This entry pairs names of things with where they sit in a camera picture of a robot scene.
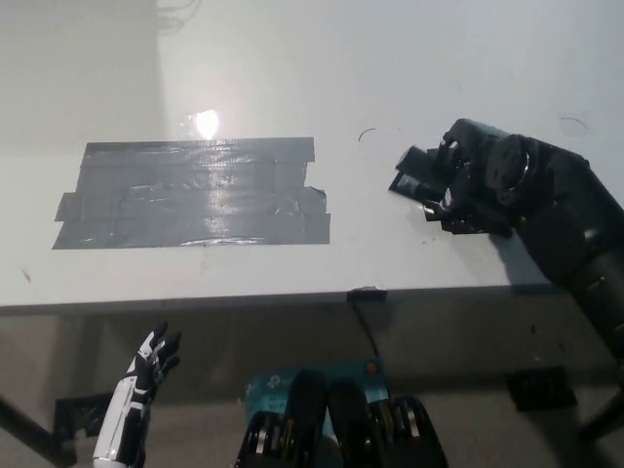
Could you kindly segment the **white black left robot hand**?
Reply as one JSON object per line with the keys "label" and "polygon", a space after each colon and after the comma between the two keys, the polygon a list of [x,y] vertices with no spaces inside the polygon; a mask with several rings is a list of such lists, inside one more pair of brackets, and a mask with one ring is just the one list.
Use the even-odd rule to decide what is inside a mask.
{"label": "white black left robot hand", "polygon": [[95,467],[142,467],[151,405],[168,373],[180,362],[181,333],[163,322],[141,343],[118,381],[92,456]]}

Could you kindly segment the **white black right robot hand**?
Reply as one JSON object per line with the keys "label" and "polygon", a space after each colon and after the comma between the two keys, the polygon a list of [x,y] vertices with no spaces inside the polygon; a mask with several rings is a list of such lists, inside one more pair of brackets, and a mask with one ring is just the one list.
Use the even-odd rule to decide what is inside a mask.
{"label": "white black right robot hand", "polygon": [[442,196],[433,218],[452,234],[513,235],[506,215],[487,186],[488,158],[509,134],[468,118],[456,120],[433,152],[431,177]]}

